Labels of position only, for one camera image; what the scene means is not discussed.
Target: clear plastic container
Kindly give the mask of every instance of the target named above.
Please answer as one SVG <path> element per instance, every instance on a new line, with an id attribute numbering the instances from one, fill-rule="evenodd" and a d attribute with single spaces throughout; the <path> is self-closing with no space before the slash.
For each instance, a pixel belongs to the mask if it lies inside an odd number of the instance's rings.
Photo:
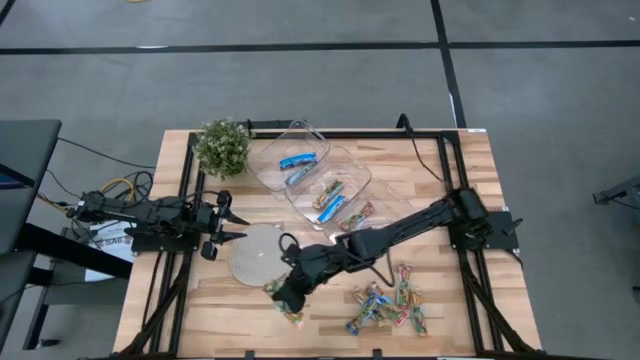
<path id="1" fill-rule="evenodd" d="M 318 163 L 329 151 L 329 142 L 304 120 L 296 120 L 271 144 L 255 153 L 249 153 L 247 167 L 260 182 L 273 192 L 287 188 L 285 180 L 300 169 L 299 166 L 280 170 L 284 158 L 302 153 L 316 153 Z"/>
<path id="2" fill-rule="evenodd" d="M 323 210 L 315 209 L 313 202 L 336 180 L 343 183 L 339 195 L 350 201 L 369 184 L 371 171 L 346 149 L 333 147 L 305 177 L 285 189 L 286 198 L 316 230 L 323 230 L 331 221 L 324 224 L 316 223 Z"/>
<path id="3" fill-rule="evenodd" d="M 373 206 L 373 213 L 357 224 L 341 223 L 358 214 L 363 207 Z M 407 200 L 402 198 L 389 184 L 373 180 L 357 196 L 344 206 L 324 227 L 325 235 L 335 243 L 335 237 L 345 232 L 381 228 L 415 212 Z"/>

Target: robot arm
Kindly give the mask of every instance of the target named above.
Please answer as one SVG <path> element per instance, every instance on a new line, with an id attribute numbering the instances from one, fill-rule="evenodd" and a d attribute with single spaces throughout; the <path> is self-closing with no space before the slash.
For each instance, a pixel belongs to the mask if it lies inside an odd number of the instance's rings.
<path id="1" fill-rule="evenodd" d="M 284 285 L 272 296 L 292 312 L 302 310 L 305 295 L 342 271 L 371 268 L 390 247 L 439 226 L 451 226 L 470 241 L 491 233 L 487 210 L 473 189 L 458 189 L 428 208 L 380 229 L 363 229 L 340 235 L 333 246 L 312 245 L 301 249 L 291 244 L 282 261 L 293 269 Z"/>
<path id="2" fill-rule="evenodd" d="M 222 230 L 223 220 L 249 225 L 248 222 L 231 212 L 231 194 L 222 190 L 218 194 L 216 205 L 191 203 L 187 198 L 168 196 L 156 200 L 135 202 L 107 198 L 99 191 L 82 194 L 78 205 L 67 216 L 79 221 L 94 222 L 119 220 L 136 224 L 135 228 L 125 232 L 136 239 L 151 241 L 179 239 L 187 234 L 211 234 L 202 249 L 203 257 L 215 260 L 216 245 L 246 236 L 242 233 Z"/>

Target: potted plant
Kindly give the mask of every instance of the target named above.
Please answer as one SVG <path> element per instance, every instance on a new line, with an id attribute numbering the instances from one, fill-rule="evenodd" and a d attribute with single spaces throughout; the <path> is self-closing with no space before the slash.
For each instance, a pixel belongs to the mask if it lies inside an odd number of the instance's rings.
<path id="1" fill-rule="evenodd" d="M 245 169 L 251 136 L 230 119 L 204 124 L 195 146 L 200 169 L 222 180 Z"/>

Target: wooden table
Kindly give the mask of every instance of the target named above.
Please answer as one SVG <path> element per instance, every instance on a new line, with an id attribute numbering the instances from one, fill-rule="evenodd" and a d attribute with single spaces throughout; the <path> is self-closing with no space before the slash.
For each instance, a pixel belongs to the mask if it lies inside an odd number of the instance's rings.
<path id="1" fill-rule="evenodd" d="M 183 130 L 165 132 L 153 197 L 178 193 L 188 134 L 189 131 Z M 503 207 L 504 198 L 487 133 L 460 130 L 460 139 L 471 185 L 488 209 Z M 252 146 L 264 147 L 271 141 L 254 140 Z M 417 139 L 416 142 L 424 162 L 441 175 L 436 142 L 430 139 Z M 369 167 L 374 179 L 388 182 L 416 209 L 428 206 L 445 194 L 444 185 L 421 167 L 407 139 L 331 140 L 331 144 L 352 152 Z M 452 150 L 449 151 L 453 177 L 457 178 Z M 194 166 L 188 193 L 194 188 L 196 169 Z M 234 213 L 251 223 L 284 223 L 284 229 L 303 243 L 327 242 L 322 233 L 312 231 L 304 223 L 287 201 L 276 200 L 251 173 L 226 181 L 207 176 L 206 189 L 229 190 L 233 195 Z M 238 226 L 226 228 L 229 231 L 242 229 Z M 356 285 L 364 286 L 376 280 L 373 272 L 367 270 L 340 274 L 308 296 L 304 326 L 296 330 L 273 308 L 271 300 L 260 288 L 244 286 L 233 278 L 227 263 L 231 247 L 231 244 L 223 246 L 215 262 L 206 261 L 199 254 L 194 256 L 180 357 L 244 356 L 245 350 L 255 350 L 256 356 L 371 356 L 374 348 L 382 349 L 385 356 L 474 354 L 457 255 L 450 248 L 445 229 L 424 233 L 392 251 L 394 268 L 400 263 L 411 265 L 411 281 L 423 290 L 429 331 L 425 338 L 417 336 L 408 323 L 401 327 L 369 326 L 357 337 L 345 331 L 345 323 L 359 308 L 352 299 L 351 290 Z M 504 251 L 489 250 L 485 254 L 496 305 L 526 342 L 539 347 L 520 265 Z M 135 260 L 115 351 L 125 347 L 140 330 L 155 259 L 155 253 L 148 253 Z M 158 279 L 162 276 L 162 268 L 161 264 Z M 383 274 L 387 273 L 385 261 L 380 261 L 377 268 Z M 151 309 L 155 306 L 159 283 L 156 281 Z M 391 289 L 385 290 L 395 294 Z M 478 308 L 485 347 L 491 348 L 486 314 L 480 305 Z M 172 315 L 170 309 L 160 350 L 167 349 Z"/>

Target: colorful candy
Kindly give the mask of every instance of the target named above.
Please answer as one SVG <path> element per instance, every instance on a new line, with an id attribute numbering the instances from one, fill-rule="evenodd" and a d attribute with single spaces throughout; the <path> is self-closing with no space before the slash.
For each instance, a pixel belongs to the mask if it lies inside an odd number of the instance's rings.
<path id="1" fill-rule="evenodd" d="M 328 207 L 327 209 L 320 214 L 320 216 L 318 216 L 318 218 L 316 219 L 316 224 L 320 225 L 320 224 L 324 224 L 327 221 L 331 220 L 331 218 L 333 217 L 333 215 L 335 215 L 338 210 L 340 210 L 340 208 L 342 207 L 342 205 L 344 205 L 347 202 L 347 198 L 339 195 Z"/>
<path id="2" fill-rule="evenodd" d="M 358 304 L 362 305 L 364 308 L 364 305 L 369 298 L 369 294 L 367 293 L 366 289 L 360 289 L 359 287 L 356 287 L 353 290 L 353 297 L 356 299 Z M 376 321 L 379 327 L 384 325 L 384 317 L 377 308 L 371 312 L 370 317 Z"/>
<path id="3" fill-rule="evenodd" d="M 271 297 L 278 290 L 280 290 L 280 288 L 282 287 L 286 279 L 287 279 L 287 274 L 284 274 L 279 278 L 264 284 L 264 286 L 262 287 L 262 290 L 265 293 L 267 293 L 269 297 Z M 282 313 L 282 315 L 284 315 L 284 317 L 287 318 L 287 320 L 289 320 L 293 325 L 295 325 L 297 329 L 302 328 L 302 317 L 303 317 L 302 312 L 294 313 L 293 311 L 291 311 L 291 309 L 289 309 L 289 306 L 287 306 L 287 304 L 282 301 L 274 301 L 273 305 L 275 305 L 276 309 L 278 309 Z"/>
<path id="4" fill-rule="evenodd" d="M 418 335 L 427 336 L 427 325 L 425 321 L 424 311 L 422 310 L 422 293 L 419 290 L 411 290 L 409 296 L 409 304 L 411 307 L 411 323 Z"/>
<path id="5" fill-rule="evenodd" d="M 313 202 L 313 207 L 316 210 L 322 210 L 334 197 L 338 196 L 340 191 L 344 188 L 344 184 L 342 181 L 335 180 L 331 185 L 329 185 L 320 196 Z"/>
<path id="6" fill-rule="evenodd" d="M 302 179 L 305 175 L 307 175 L 307 173 L 309 173 L 311 169 L 313 169 L 314 165 L 315 164 L 309 164 L 303 167 L 302 169 L 295 171 L 293 174 L 289 175 L 289 177 L 284 180 L 284 184 L 287 186 L 291 186 L 297 183 L 298 181 L 300 181 L 300 179 Z"/>
<path id="7" fill-rule="evenodd" d="M 342 231 L 351 231 L 353 230 L 359 223 L 364 221 L 367 217 L 373 215 L 375 209 L 373 208 L 373 204 L 370 201 L 367 201 L 366 204 L 360 209 L 357 214 L 351 215 L 348 218 L 340 221 L 338 225 Z"/>
<path id="8" fill-rule="evenodd" d="M 362 304 L 358 315 L 345 325 L 347 331 L 351 333 L 351 335 L 358 335 L 360 328 L 364 326 L 366 320 L 372 316 L 373 312 L 380 305 L 380 298 L 375 294 L 369 294 L 367 300 Z"/>
<path id="9" fill-rule="evenodd" d="M 398 266 L 398 275 L 400 277 L 400 283 L 398 284 L 398 291 L 396 293 L 396 304 L 403 310 L 409 310 L 409 296 L 411 292 L 411 286 L 409 285 L 409 274 L 411 268 L 401 264 Z"/>
<path id="10" fill-rule="evenodd" d="M 380 301 L 380 310 L 389 319 L 391 319 L 391 321 L 393 321 L 395 326 L 402 325 L 402 323 L 407 319 L 407 312 L 394 304 L 388 296 L 385 296 L 378 284 L 372 283 L 369 285 L 369 295 L 377 296 Z"/>
<path id="11" fill-rule="evenodd" d="M 303 153 L 280 160 L 280 170 L 316 162 L 316 153 Z"/>

